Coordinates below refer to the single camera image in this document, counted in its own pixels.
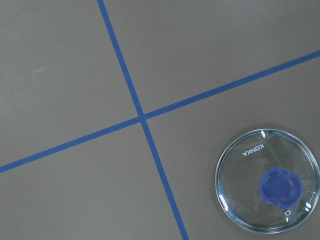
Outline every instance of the gray floor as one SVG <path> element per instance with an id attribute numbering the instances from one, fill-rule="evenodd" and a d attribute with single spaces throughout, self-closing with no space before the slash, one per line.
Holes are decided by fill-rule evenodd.
<path id="1" fill-rule="evenodd" d="M 320 50 L 317 0 L 104 3 L 144 113 Z M 319 206 L 286 233 L 243 230 L 214 172 L 259 128 L 320 156 L 320 58 L 147 120 L 186 237 L 96 1 L 3 0 L 0 53 L 2 240 L 318 238 Z"/>

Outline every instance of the blue line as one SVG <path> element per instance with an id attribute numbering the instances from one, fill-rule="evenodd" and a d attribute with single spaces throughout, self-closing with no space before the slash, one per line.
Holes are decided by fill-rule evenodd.
<path id="1" fill-rule="evenodd" d="M 200 101 L 200 100 L 209 98 L 209 97 L 211 97 L 211 96 L 213 96 L 213 95 L 220 94 L 220 93 L 225 92 L 225 91 L 227 91 L 227 90 L 233 89 L 233 88 L 235 88 L 235 87 L 239 87 L 239 86 L 241 86 L 241 85 L 244 85 L 244 84 L 247 84 L 247 83 L 249 83 L 249 82 L 252 82 L 252 81 L 261 79 L 261 78 L 263 78 L 263 77 L 269 76 L 269 75 L 271 75 L 271 74 L 274 74 L 274 73 L 277 73 L 277 72 L 279 72 L 279 71 L 282 71 L 282 70 L 291 68 L 291 67 L 293 67 L 293 66 L 302 64 L 302 63 L 304 63 L 304 62 L 307 62 L 307 61 L 309 61 L 309 60 L 312 60 L 312 59 L 315 59 L 315 58 L 318 58 L 318 57 L 320 57 L 320 50 L 319 50 L 319 51 L 315 51 L 315 52 L 313 52 L 313 53 L 310 53 L 310 54 L 308 54 L 308 55 L 302 56 L 302 57 L 298 57 L 298 58 L 293 59 L 293 60 L 291 60 L 291 61 L 282 63 L 282 64 L 280 64 L 280 65 L 271 67 L 271 68 L 269 68 L 269 69 L 266 69 L 266 70 L 257 72 L 257 73 L 255 73 L 255 74 L 250 75 L 250 76 L 246 76 L 246 77 L 244 77 L 244 78 L 241 78 L 241 79 L 239 79 L 239 80 L 236 80 L 236 81 L 230 82 L 230 83 L 228 83 L 228 84 L 219 86 L 219 87 L 214 88 L 214 89 L 211 89 L 211 90 L 209 90 L 209 91 L 206 91 L 206 92 L 197 94 L 197 95 L 192 96 L 192 97 L 189 97 L 189 98 L 187 98 L 187 99 L 184 99 L 184 100 L 175 102 L 175 103 L 173 103 L 173 104 L 164 106 L 164 107 L 159 108 L 159 109 L 157 109 L 157 110 L 148 112 L 148 113 L 146 113 L 146 114 L 144 115 L 144 116 L 145 116 L 145 119 L 147 120 L 147 119 L 150 119 L 150 118 L 154 118 L 154 117 L 156 117 L 156 116 L 159 116 L 159 115 L 161 115 L 161 114 L 170 112 L 170 111 L 172 111 L 172 110 L 182 108 L 182 107 L 184 107 L 184 106 L 186 106 L 186 105 L 189 105 L 189 104 L 195 103 L 195 102 L 197 102 L 197 101 Z"/>
<path id="2" fill-rule="evenodd" d="M 169 185 L 169 182 L 168 182 L 164 167 L 162 166 L 162 163 L 161 163 L 161 160 L 160 160 L 160 157 L 159 157 L 159 154 L 158 154 L 154 139 L 153 139 L 153 137 L 151 135 L 149 126 L 148 126 L 146 121 L 142 121 L 141 125 L 142 125 L 142 128 L 143 128 L 146 140 L 147 140 L 147 142 L 149 144 L 149 147 L 150 147 L 150 150 L 151 150 L 151 153 L 152 153 L 156 168 L 157 168 L 158 173 L 160 175 L 160 178 L 161 178 L 165 193 L 166 193 L 167 198 L 169 200 L 169 203 L 170 203 L 174 218 L 175 218 L 176 223 L 178 225 L 178 228 L 180 230 L 182 239 L 183 240 L 188 240 L 189 237 L 188 237 L 184 222 L 183 222 L 183 220 L 181 218 L 181 215 L 179 213 L 179 209 L 178 209 L 176 200 L 174 198 L 173 192 L 171 191 L 171 188 L 170 188 L 170 185 Z"/>
<path id="3" fill-rule="evenodd" d="M 129 74 L 129 71 L 128 71 L 128 68 L 127 68 L 127 64 L 125 62 L 125 58 L 124 58 L 124 56 L 123 56 L 123 54 L 121 52 L 121 49 L 120 49 L 120 46 L 119 46 L 115 31 L 114 31 L 114 29 L 113 29 L 113 27 L 111 25 L 111 21 L 110 21 L 106 6 L 105 6 L 103 0 L 97 0 L 97 2 L 98 2 L 99 8 L 100 8 L 100 12 L 101 12 L 103 20 L 104 20 L 104 24 L 106 26 L 106 29 L 107 29 L 108 33 L 109 33 L 110 40 L 111 40 L 111 43 L 113 45 L 116 57 L 118 58 L 118 61 L 119 61 L 119 64 L 120 64 L 124 79 L 126 81 L 128 89 L 130 91 L 130 95 L 132 97 L 136 112 L 138 113 L 138 115 L 140 117 L 143 117 L 144 116 L 144 112 L 142 110 L 142 107 L 141 107 L 137 92 L 135 90 L 135 86 L 134 86 L 134 84 L 132 82 L 132 79 L 131 79 L 131 76 Z"/>
<path id="4" fill-rule="evenodd" d="M 27 156 L 27 157 L 22 158 L 20 160 L 11 162 L 11 163 L 9 163 L 7 165 L 0 166 L 0 173 L 3 173 L 5 171 L 20 167 L 22 165 L 25 165 L 25 164 L 28 164 L 28 163 L 31 163 L 31 162 L 34 162 L 34 161 L 36 161 L 38 159 L 41 159 L 41 158 L 47 157 L 49 155 L 61 152 L 63 150 L 72 148 L 72 147 L 74 147 L 76 145 L 83 144 L 83 143 L 88 142 L 90 140 L 99 138 L 101 136 L 107 135 L 109 133 L 118 131 L 118 130 L 126 128 L 126 127 L 129 127 L 129 126 L 137 124 L 139 122 L 140 122 L 139 117 L 135 117 L 135 118 L 129 119 L 127 121 L 123 121 L 121 123 L 118 123 L 116 125 L 113 125 L 113 126 L 104 128 L 102 130 L 96 131 L 94 133 L 91 133 L 91 134 L 79 137 L 77 139 L 68 141 L 68 142 L 63 143 L 61 145 L 52 147 L 50 149 L 38 152 L 38 153 L 36 153 L 34 155 Z"/>
<path id="5" fill-rule="evenodd" d="M 161 163 L 161 160 L 160 160 L 156 145 L 154 143 L 154 139 L 153 139 L 153 137 L 151 135 L 149 126 L 148 126 L 147 122 L 145 121 L 145 114 L 143 112 L 143 109 L 141 107 L 137 92 L 135 90 L 134 84 L 133 84 L 131 76 L 129 74 L 129 71 L 128 71 L 128 68 L 127 68 L 127 65 L 126 65 L 126 62 L 125 62 L 125 58 L 124 58 L 124 56 L 123 56 L 123 54 L 121 52 L 121 49 L 120 49 L 118 40 L 116 38 L 114 29 L 112 27 L 112 24 L 111 24 L 111 21 L 110 21 L 106 6 L 105 6 L 103 0 L 97 0 L 97 2 L 98 2 L 98 5 L 99 5 L 99 8 L 100 8 L 100 11 L 101 11 L 101 14 L 102 14 L 106 29 L 107 29 L 107 31 L 109 33 L 109 36 L 110 36 L 110 39 L 111 39 L 115 54 L 116 54 L 116 56 L 118 58 L 120 66 L 121 66 L 124 79 L 125 79 L 126 84 L 127 84 L 128 88 L 129 88 L 129 91 L 130 91 L 130 94 L 131 94 L 131 97 L 132 97 L 136 112 L 138 113 L 138 116 L 139 116 L 139 119 L 140 119 L 140 122 L 141 122 L 141 125 L 142 125 L 142 128 L 143 128 L 145 137 L 146 137 L 147 142 L 149 144 L 150 151 L 151 151 L 153 159 L 154 159 L 154 163 L 156 165 L 156 168 L 157 168 L 158 173 L 160 175 L 160 179 L 161 179 L 161 182 L 163 184 L 165 193 L 166 193 L 167 198 L 169 200 L 169 203 L 170 203 L 170 206 L 171 206 L 175 221 L 176 221 L 176 223 L 178 225 L 178 228 L 180 230 L 182 239 L 183 240 L 188 240 L 189 238 L 188 238 L 188 235 L 187 235 L 187 231 L 185 229 L 184 223 L 183 223 L 181 215 L 179 213 L 179 209 L 178 209 L 177 203 L 175 201 L 174 195 L 173 195 L 173 193 L 171 191 L 171 188 L 170 188 L 170 185 L 169 185 L 165 170 L 164 170 L 164 168 L 162 166 L 162 163 Z"/>

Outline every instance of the blue knob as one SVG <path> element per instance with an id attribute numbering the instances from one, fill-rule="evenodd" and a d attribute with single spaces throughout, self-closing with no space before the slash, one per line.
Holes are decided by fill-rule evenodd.
<path id="1" fill-rule="evenodd" d="M 292 208 L 302 196 L 300 177 L 280 167 L 267 171 L 260 181 L 260 194 L 266 204 L 283 210 Z"/>

